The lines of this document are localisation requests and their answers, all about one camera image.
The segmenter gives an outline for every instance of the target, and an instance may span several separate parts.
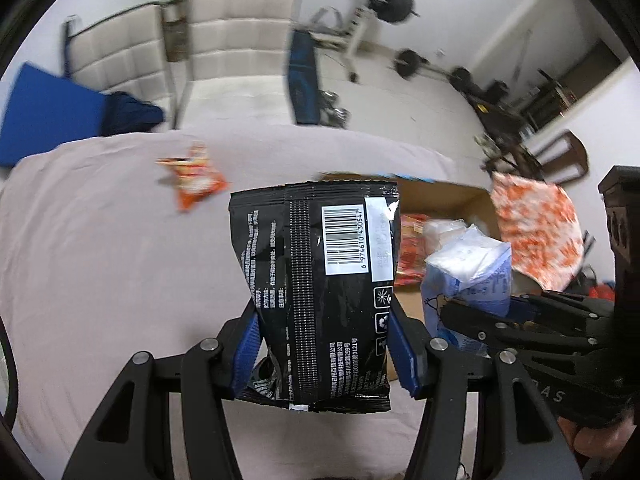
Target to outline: bed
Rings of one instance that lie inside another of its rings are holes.
[[[155,160],[185,154],[196,139],[230,189],[180,213]],[[241,313],[249,291],[230,243],[229,192],[331,171],[455,178],[439,153],[367,134],[206,118],[179,131],[66,143],[16,166],[0,197],[0,316],[20,383],[15,435],[47,480],[61,477],[134,352],[185,352]],[[401,472],[423,404],[397,381],[391,397],[392,411],[373,415],[228,402],[244,478]],[[187,478],[179,457],[175,469]]]

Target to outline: cardboard box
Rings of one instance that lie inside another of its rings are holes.
[[[475,223],[486,234],[500,238],[497,216],[489,192],[479,187],[462,186],[450,182],[417,180],[408,177],[357,175],[352,173],[324,174],[323,180],[388,180],[398,183],[401,213],[424,213],[432,218],[462,218],[467,224]],[[394,290],[402,309],[410,317],[424,322],[420,286],[402,286]],[[391,359],[387,359],[390,381],[398,375]]]

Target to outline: weight plate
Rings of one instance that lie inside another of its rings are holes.
[[[458,92],[466,93],[471,86],[471,72],[464,67],[456,67],[449,76],[451,86]]]
[[[414,10],[414,0],[384,0],[374,8],[378,19],[387,23],[404,22]]]
[[[410,78],[413,74],[418,72],[420,68],[420,56],[413,50],[405,49],[398,52],[396,60],[394,62],[396,72],[404,79]]]

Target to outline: blue gripper pad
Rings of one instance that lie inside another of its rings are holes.
[[[389,348],[400,385],[415,398],[420,388],[418,383],[418,359],[411,350],[400,323],[393,311],[389,313],[389,331],[386,335],[386,346]]]
[[[249,382],[261,344],[262,336],[258,325],[258,314],[254,313],[240,338],[238,349],[234,355],[231,389],[236,395],[244,390]]]

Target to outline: red package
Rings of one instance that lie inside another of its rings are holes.
[[[422,214],[400,216],[401,241],[395,286],[420,283],[424,277],[427,249],[424,240],[424,223],[429,219]]]
[[[194,142],[186,157],[159,158],[158,164],[168,167],[175,175],[179,207],[187,211],[204,197],[226,189],[227,182],[209,163],[207,147]]]

